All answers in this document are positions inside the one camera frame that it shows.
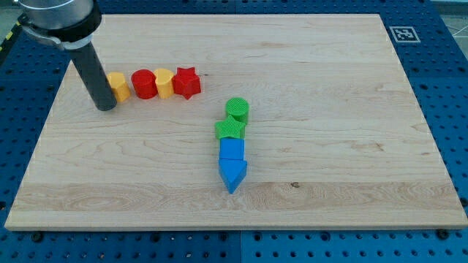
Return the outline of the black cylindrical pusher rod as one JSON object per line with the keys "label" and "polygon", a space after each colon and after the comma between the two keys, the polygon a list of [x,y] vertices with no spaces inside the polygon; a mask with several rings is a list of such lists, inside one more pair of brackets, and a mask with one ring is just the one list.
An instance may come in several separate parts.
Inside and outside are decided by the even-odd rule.
{"label": "black cylindrical pusher rod", "polygon": [[112,110],[117,101],[92,43],[70,50],[69,55],[96,108]]}

